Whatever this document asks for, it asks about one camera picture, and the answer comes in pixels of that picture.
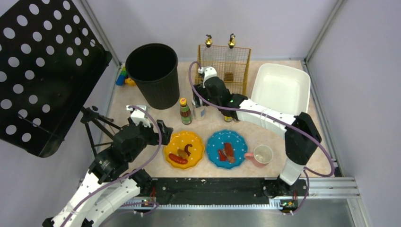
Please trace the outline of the silver lid jar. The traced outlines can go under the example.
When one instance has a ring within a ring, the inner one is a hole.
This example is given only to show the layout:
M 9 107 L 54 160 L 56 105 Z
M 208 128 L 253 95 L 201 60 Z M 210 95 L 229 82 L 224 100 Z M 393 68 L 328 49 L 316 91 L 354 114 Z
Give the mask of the silver lid jar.
M 206 115 L 205 106 L 193 105 L 192 106 L 192 113 L 193 113 L 193 117 L 194 117 L 195 120 L 202 121 L 205 118 L 205 115 Z

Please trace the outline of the sauce bottle yellow cap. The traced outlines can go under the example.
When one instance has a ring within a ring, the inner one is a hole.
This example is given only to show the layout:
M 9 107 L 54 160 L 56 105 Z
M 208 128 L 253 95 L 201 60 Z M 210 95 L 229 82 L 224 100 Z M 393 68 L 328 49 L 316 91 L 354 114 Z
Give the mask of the sauce bottle yellow cap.
M 188 125 L 192 123 L 192 114 L 188 106 L 186 98 L 180 98 L 180 116 L 183 124 Z

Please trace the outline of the glass oil bottle brown liquid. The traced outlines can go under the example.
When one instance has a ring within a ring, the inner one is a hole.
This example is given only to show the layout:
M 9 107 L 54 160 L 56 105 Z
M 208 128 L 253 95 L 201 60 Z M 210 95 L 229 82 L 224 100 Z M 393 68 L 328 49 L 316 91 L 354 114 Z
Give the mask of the glass oil bottle brown liquid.
M 234 75 L 236 71 L 236 59 L 237 59 L 237 52 L 235 49 L 235 34 L 232 33 L 230 35 L 229 41 L 228 41 L 228 49 L 225 53 L 225 58 L 224 58 L 224 81 L 228 82 L 233 82 L 234 81 Z

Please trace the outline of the glass oil bottle clear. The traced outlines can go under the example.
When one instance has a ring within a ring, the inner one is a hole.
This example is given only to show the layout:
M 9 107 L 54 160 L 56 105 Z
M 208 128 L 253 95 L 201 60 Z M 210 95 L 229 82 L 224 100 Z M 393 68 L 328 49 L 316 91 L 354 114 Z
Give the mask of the glass oil bottle clear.
M 215 51 L 212 47 L 213 41 L 211 35 L 206 35 L 207 39 L 205 40 L 206 47 L 202 53 L 202 65 L 203 67 L 211 66 L 213 68 L 217 68 L 216 60 L 215 60 Z

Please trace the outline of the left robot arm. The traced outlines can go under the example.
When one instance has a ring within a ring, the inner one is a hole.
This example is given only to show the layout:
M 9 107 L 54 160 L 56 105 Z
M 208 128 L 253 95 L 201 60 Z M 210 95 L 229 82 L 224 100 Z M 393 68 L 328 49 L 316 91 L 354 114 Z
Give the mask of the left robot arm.
M 157 120 L 156 132 L 147 118 L 141 118 L 122 126 L 112 135 L 109 147 L 96 154 L 84 180 L 73 197 L 52 218 L 47 218 L 44 227 L 98 227 L 114 211 L 140 194 L 148 184 L 144 170 L 123 175 L 129 163 L 148 146 L 167 145 L 173 128 Z

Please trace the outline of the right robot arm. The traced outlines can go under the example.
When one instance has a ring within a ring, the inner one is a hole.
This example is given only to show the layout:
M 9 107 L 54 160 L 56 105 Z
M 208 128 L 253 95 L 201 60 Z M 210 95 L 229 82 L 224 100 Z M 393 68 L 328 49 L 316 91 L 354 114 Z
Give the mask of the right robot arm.
M 294 188 L 322 141 L 309 114 L 280 113 L 259 105 L 244 95 L 230 93 L 218 77 L 211 77 L 204 83 L 192 85 L 192 91 L 202 105 L 216 107 L 224 116 L 253 123 L 281 136 L 285 142 L 287 159 L 276 184 L 282 191 Z

